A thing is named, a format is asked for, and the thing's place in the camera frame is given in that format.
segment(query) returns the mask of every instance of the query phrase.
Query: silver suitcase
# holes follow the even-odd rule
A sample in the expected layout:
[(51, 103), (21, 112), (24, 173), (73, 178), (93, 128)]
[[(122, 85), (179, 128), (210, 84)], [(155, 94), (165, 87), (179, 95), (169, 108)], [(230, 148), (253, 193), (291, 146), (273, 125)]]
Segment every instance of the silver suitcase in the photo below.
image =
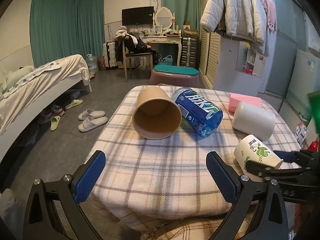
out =
[(182, 38), (180, 66), (198, 68), (198, 46), (198, 39)]

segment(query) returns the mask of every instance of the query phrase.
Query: metal bolt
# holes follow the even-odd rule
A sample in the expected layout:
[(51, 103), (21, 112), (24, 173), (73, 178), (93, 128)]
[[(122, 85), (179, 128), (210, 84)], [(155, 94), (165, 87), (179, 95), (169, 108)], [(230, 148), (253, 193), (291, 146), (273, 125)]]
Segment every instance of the metal bolt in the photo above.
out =
[(247, 175), (241, 175), (241, 180), (248, 181), (249, 177)]
[(35, 179), (35, 181), (33, 182), (33, 184), (38, 185), (41, 182), (41, 179)]
[(71, 180), (71, 175), (70, 175), (70, 174), (64, 175), (64, 176), (63, 176), (63, 180), (64, 180), (64, 181), (69, 181), (69, 180)]
[(271, 184), (276, 186), (276, 185), (278, 185), (278, 181), (276, 181), (275, 179), (272, 179)]

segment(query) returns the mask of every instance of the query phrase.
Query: table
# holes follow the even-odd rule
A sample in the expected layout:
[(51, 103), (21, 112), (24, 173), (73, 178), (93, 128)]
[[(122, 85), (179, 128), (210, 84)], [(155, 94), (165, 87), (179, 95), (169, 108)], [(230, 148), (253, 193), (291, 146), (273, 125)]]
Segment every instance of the table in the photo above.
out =
[(178, 44), (178, 58), (177, 58), (177, 66), (180, 64), (181, 53), (182, 53), (182, 44), (181, 37), (167, 37), (167, 36), (144, 36), (142, 41), (144, 43), (170, 43), (170, 44)]
[[(147, 230), (165, 220), (217, 215), (227, 212), (226, 203), (207, 171), (205, 158), (216, 151), (239, 174), (233, 151), (246, 134), (234, 130), (228, 109), (229, 93), (195, 89), (223, 111), (215, 133), (200, 138), (182, 122), (171, 137), (148, 140), (132, 126), (137, 96), (147, 86), (133, 88), (124, 98), (95, 142), (106, 154), (106, 167), (92, 190), (101, 206), (135, 230)], [(171, 97), (178, 87), (161, 86)], [(280, 115), (262, 100), (262, 107), (276, 115), (276, 126), (265, 144), (272, 150), (299, 150), (300, 146)]]

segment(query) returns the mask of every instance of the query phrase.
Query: bed frame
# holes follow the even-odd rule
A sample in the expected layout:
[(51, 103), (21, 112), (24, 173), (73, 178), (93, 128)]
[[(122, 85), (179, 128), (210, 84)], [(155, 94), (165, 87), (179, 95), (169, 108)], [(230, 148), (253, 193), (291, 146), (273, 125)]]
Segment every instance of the bed frame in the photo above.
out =
[[(68, 77), (54, 85), (51, 89), (39, 96), (36, 101), (27, 106), (27, 108), (25, 108), (23, 112), (7, 126), (3, 135), (0, 136), (0, 162), (27, 125), (58, 96), (80, 81), (82, 81), (82, 76), (81, 74), (78, 74)], [(86, 90), (88, 92), (92, 91), (90, 83), (86, 86)]]

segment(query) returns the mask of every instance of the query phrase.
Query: stool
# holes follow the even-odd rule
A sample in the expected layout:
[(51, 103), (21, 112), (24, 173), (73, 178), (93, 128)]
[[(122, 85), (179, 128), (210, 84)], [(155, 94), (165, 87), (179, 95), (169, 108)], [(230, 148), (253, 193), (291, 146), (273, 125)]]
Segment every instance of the stool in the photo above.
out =
[(159, 84), (197, 88), (199, 71), (191, 67), (156, 65), (151, 71), (149, 85)]
[(135, 57), (149, 57), (150, 59), (150, 67), (151, 71), (153, 69), (153, 57), (152, 57), (152, 52), (142, 52), (142, 53), (125, 53), (125, 46), (124, 46), (124, 41), (122, 42), (122, 53), (123, 53), (123, 66), (124, 66), (124, 75), (125, 75), (125, 82), (128, 82), (127, 78), (127, 60), (126, 58), (130, 59), (130, 75), (131, 75), (131, 66), (132, 66), (132, 59)]

